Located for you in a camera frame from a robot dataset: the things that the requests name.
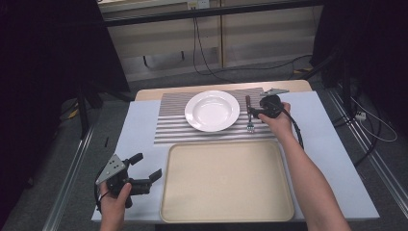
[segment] wire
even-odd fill
[[[217,77],[215,74],[218,74],[218,73],[224,72],[224,71],[234,71],[234,70],[269,70],[269,69],[275,69],[275,68],[279,68],[279,67],[282,67],[282,66],[285,66],[285,65],[288,65],[288,64],[293,64],[295,61],[300,60],[300,59],[302,59],[302,58],[312,57],[312,55],[299,56],[299,57],[296,57],[296,58],[294,58],[293,60],[291,60],[291,61],[289,61],[289,62],[287,62],[287,63],[280,64],[280,65],[276,65],[276,66],[270,66],[270,67],[240,67],[240,68],[228,68],[228,69],[221,69],[221,70],[212,71],[212,70],[208,67],[207,62],[206,62],[206,59],[205,59],[205,57],[204,57],[204,52],[203,52],[203,48],[202,48],[202,45],[201,45],[201,38],[200,38],[200,34],[199,34],[199,28],[198,28],[197,19],[194,18],[194,19],[193,19],[193,22],[194,22],[194,48],[193,48],[193,55],[192,55],[192,63],[193,63],[193,65],[194,65],[195,71],[196,71],[198,74],[200,74],[200,75],[213,75],[213,76],[215,76],[215,77],[218,78],[218,79],[221,79],[221,80],[224,80],[224,81],[228,81],[228,82],[233,82],[233,81],[231,81],[231,80],[219,78],[219,77]],[[196,41],[196,35],[198,36],[198,41],[199,41],[200,49],[201,49],[201,55],[202,55],[202,57],[204,58],[204,63],[205,63],[205,65],[207,66],[207,68],[208,68],[208,70],[210,71],[210,73],[200,72],[200,71],[197,69],[197,67],[196,67],[196,64],[195,64],[195,50],[196,50],[195,41]]]
[[[302,135],[300,134],[300,128],[299,126],[297,126],[296,121],[294,121],[293,117],[291,116],[291,114],[288,113],[288,111],[285,110],[285,108],[283,108],[282,106],[278,106],[272,102],[267,102],[268,104],[272,105],[275,108],[278,108],[281,110],[282,113],[284,113],[292,122],[294,130],[296,132],[297,135],[297,141],[299,142],[300,146],[302,147],[302,149],[305,149],[303,146],[303,139],[302,139]]]
[[[381,117],[381,114],[380,114],[380,112],[379,112],[377,106],[375,105],[375,103],[373,103],[373,105],[374,105],[375,110],[377,111],[378,117]],[[374,129],[373,129],[373,127],[372,127],[371,120],[370,120],[369,117],[367,117],[367,119],[368,119],[368,121],[369,121],[369,123],[370,123],[371,130],[372,130],[372,132],[373,132]],[[377,131],[376,136],[378,137],[378,136],[380,135],[380,133],[381,133],[381,123],[378,123],[378,131]],[[377,141],[378,141],[378,139],[377,139],[376,137],[372,137],[372,141],[371,141],[371,146],[370,146],[370,148],[367,150],[366,154],[364,154],[363,157],[361,157],[358,161],[356,161],[356,162],[354,163],[354,166],[355,166],[355,167],[359,166],[361,163],[363,163],[364,160],[366,160],[366,158],[369,156],[369,154],[374,150],[375,146],[377,145]]]
[[[96,207],[97,207],[97,211],[99,211],[99,213],[101,213],[101,214],[102,214],[102,208],[101,208],[101,200],[102,200],[102,197],[105,196],[105,195],[109,192],[109,191],[106,192],[106,193],[103,194],[100,198],[98,198],[99,188],[98,188],[98,186],[96,185],[96,180],[99,178],[99,176],[100,176],[100,174],[102,173],[103,169],[104,169],[104,167],[101,167],[101,168],[99,169],[98,173],[96,174],[95,181],[94,181],[94,183],[93,183],[93,197],[94,197],[94,199],[95,199],[95,204],[96,204]]]
[[[378,119],[379,122],[384,123],[384,124],[394,133],[395,137],[394,137],[392,140],[385,140],[385,139],[383,139],[383,138],[380,138],[380,137],[378,137],[377,135],[373,134],[371,131],[369,131],[369,129],[367,129],[367,128],[363,125],[361,119],[359,119],[359,120],[360,120],[360,125],[364,128],[364,130],[366,130],[370,135],[372,135],[373,137],[375,137],[375,138],[377,138],[377,139],[379,139],[379,140],[381,140],[381,141],[392,142],[392,141],[396,141],[396,139],[398,139],[398,134],[396,133],[396,131],[395,131],[390,125],[388,125],[388,124],[387,124],[385,121],[383,121],[381,118],[379,118],[379,117],[375,116],[374,114],[370,113],[369,111],[367,111],[367,110],[366,110],[365,108],[363,108],[355,99],[353,99],[353,98],[351,98],[351,99],[352,99],[352,100],[354,101],[354,103],[356,103],[364,112],[366,112],[367,114],[369,114],[369,115],[373,116],[374,118]]]
[[[198,28],[197,18],[193,18],[192,20],[194,21],[194,51],[193,51],[193,55],[192,55],[192,62],[194,64],[194,68],[197,71],[197,73],[200,74],[200,72],[197,70],[197,68],[195,66],[195,32],[197,32],[198,42],[200,44],[200,49],[201,49],[201,56],[203,57],[204,64],[207,66],[207,69],[210,71],[211,75],[218,78],[219,80],[226,81],[226,82],[231,83],[231,84],[235,84],[235,82],[232,81],[232,80],[228,80],[228,79],[224,79],[224,78],[220,78],[220,77],[216,76],[214,74],[214,72],[208,67],[207,60],[205,59],[205,56],[204,56],[203,46],[201,44],[200,31],[199,31],[199,28]]]

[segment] forearm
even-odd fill
[[[279,138],[291,173],[294,193],[309,230],[347,230],[348,224],[329,184],[293,134]]]

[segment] black cable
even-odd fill
[[[211,75],[213,75],[214,77],[216,77],[219,80],[226,81],[226,82],[231,83],[231,84],[236,84],[232,80],[228,80],[228,79],[224,79],[224,78],[220,78],[220,77],[216,76],[214,74],[214,72],[208,67],[207,60],[205,59],[205,56],[204,56],[203,46],[201,44],[200,31],[199,31],[199,28],[198,28],[197,18],[193,18],[192,20],[194,22],[194,51],[193,51],[193,55],[192,55],[192,62],[194,64],[194,68],[197,71],[197,73],[199,73],[199,72],[198,72],[197,68],[195,67],[195,28],[196,28],[196,32],[197,32],[198,42],[200,44],[201,55],[202,55],[202,57],[204,59],[204,64],[207,66],[207,69],[210,71]]]
[[[381,114],[380,114],[380,112],[379,112],[379,110],[378,110],[378,107],[377,107],[377,105],[374,103],[374,102],[372,102],[372,105],[374,106],[374,108],[375,108],[375,110],[376,110],[376,112],[377,112],[377,114],[378,114],[378,118],[380,118],[381,119]],[[374,150],[374,148],[375,148],[375,146],[377,145],[377,142],[378,142],[378,136],[380,135],[380,133],[381,133],[381,121],[379,121],[378,122],[378,131],[377,131],[377,133],[375,134],[375,136],[372,136],[372,138],[373,138],[373,140],[372,140],[372,142],[371,142],[371,146],[370,146],[370,148],[367,150],[367,152],[366,152],[366,154],[364,154],[364,156],[363,157],[361,157],[358,161],[356,161],[355,163],[354,163],[354,166],[355,167],[357,167],[357,166],[359,166],[361,163],[363,163],[363,161],[364,160],[366,160],[366,158],[371,154],[371,152]]]
[[[99,170],[98,173],[96,174],[95,180],[93,181],[93,196],[94,196],[94,198],[95,198],[95,204],[96,204],[97,210],[98,210],[99,213],[101,213],[101,214],[102,214],[102,208],[101,208],[101,200],[102,200],[102,197],[105,196],[105,195],[109,192],[109,191],[108,191],[108,192],[106,192],[105,194],[103,194],[100,199],[98,198],[99,189],[98,189],[98,186],[96,185],[96,180],[99,178],[99,176],[100,176],[100,174],[102,173],[103,169],[104,169],[104,167],[101,167],[101,168],[100,168],[100,170]]]
[[[284,113],[286,116],[288,116],[288,118],[291,120],[294,130],[296,132],[297,135],[297,140],[300,144],[300,146],[302,147],[302,149],[305,149],[303,146],[303,139],[302,139],[302,135],[300,134],[300,129],[299,126],[297,126],[297,123],[294,121],[293,117],[288,113],[288,111],[286,111],[284,108],[280,108],[282,110],[282,113]]]
[[[295,61],[300,60],[302,58],[306,58],[306,57],[312,57],[312,55],[299,56],[299,57],[296,57],[296,58],[294,58],[293,60],[291,60],[291,61],[289,61],[287,63],[276,65],[276,66],[270,66],[270,67],[240,67],[240,68],[221,69],[221,70],[216,70],[216,71],[213,71],[213,72],[215,74],[218,74],[220,72],[233,71],[233,70],[269,70],[269,69],[279,68],[279,67],[282,67],[282,66],[285,66],[285,65],[288,65],[288,64],[292,64]],[[201,74],[201,75],[212,75],[211,73],[202,73],[202,72],[198,72],[198,71],[197,71],[197,73]]]
[[[292,122],[293,127],[294,127],[294,131],[296,132],[297,135],[297,141],[299,142],[300,146],[302,147],[302,149],[305,149],[303,146],[303,139],[302,139],[302,135],[300,134],[300,128],[299,126],[297,126],[296,121],[294,121],[293,117],[291,116],[291,114],[288,113],[288,111],[285,110],[284,107],[282,106],[278,106],[272,102],[267,102],[268,104],[272,105],[275,108],[278,108],[281,110],[282,113],[284,113]]]
[[[194,18],[194,19],[193,19],[193,22],[194,22],[194,48],[193,48],[193,53],[192,53],[192,63],[193,63],[193,66],[194,66],[195,71],[196,71],[198,74],[200,74],[200,75],[213,75],[213,76],[215,76],[215,77],[218,78],[218,79],[221,79],[221,80],[224,80],[224,81],[228,81],[228,82],[232,82],[231,80],[226,80],[226,79],[219,78],[219,77],[217,77],[215,74],[218,74],[218,73],[224,72],[224,71],[234,71],[234,70],[269,70],[269,69],[275,69],[275,68],[278,68],[278,67],[285,66],[285,65],[287,65],[287,64],[293,64],[295,61],[300,60],[300,59],[302,59],[302,58],[312,57],[312,55],[299,56],[299,57],[296,57],[296,58],[294,58],[293,60],[291,60],[291,61],[289,61],[289,62],[287,62],[287,63],[280,64],[280,65],[276,65],[276,66],[270,66],[270,67],[240,67],[240,68],[230,68],[230,69],[221,69],[221,70],[212,71],[212,70],[208,67],[207,62],[206,62],[206,59],[205,59],[205,57],[204,57],[204,52],[203,52],[203,48],[202,48],[202,45],[201,45],[201,37],[200,37],[200,34],[199,34],[199,28],[198,28],[197,19]],[[200,72],[200,71],[197,69],[197,67],[196,67],[196,64],[195,64],[195,50],[196,50],[195,41],[196,41],[196,35],[198,35],[198,41],[199,41],[199,44],[200,44],[201,55],[202,55],[202,57],[204,58],[204,63],[206,64],[206,66],[207,66],[208,70],[210,71],[210,73]]]

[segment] power outlet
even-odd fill
[[[210,8],[210,0],[198,0],[198,9],[208,9]]]
[[[356,118],[357,118],[357,119],[359,119],[359,120],[364,121],[364,120],[366,120],[366,113],[363,113],[363,112],[357,112],[357,114],[356,114]]]
[[[187,10],[195,10],[195,9],[199,9],[197,1],[188,1]]]

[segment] table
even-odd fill
[[[305,151],[314,163],[320,168],[336,195],[339,205],[347,220],[379,218],[379,215],[370,200],[353,164],[348,158],[345,149],[334,130],[319,97],[306,81],[282,81],[247,83],[233,85],[184,87],[160,90],[141,90],[136,101],[131,104],[128,116],[123,125],[122,134],[115,153],[121,159],[135,154],[135,149],[145,153],[143,166],[130,169],[130,175],[148,175],[157,168],[166,171],[166,155],[171,145],[153,147],[155,125],[160,108],[160,102],[165,92],[195,92],[203,90],[242,90],[261,87],[264,90],[280,88],[290,90],[290,93],[281,94],[282,101],[292,104],[292,115],[302,130]],[[294,205],[293,220],[304,220],[299,205],[295,200],[293,186],[288,177]],[[127,222],[162,223],[160,204],[163,194],[163,180],[155,182],[149,195],[133,196],[137,208],[126,211]],[[99,212],[95,211],[93,221],[100,221]]]

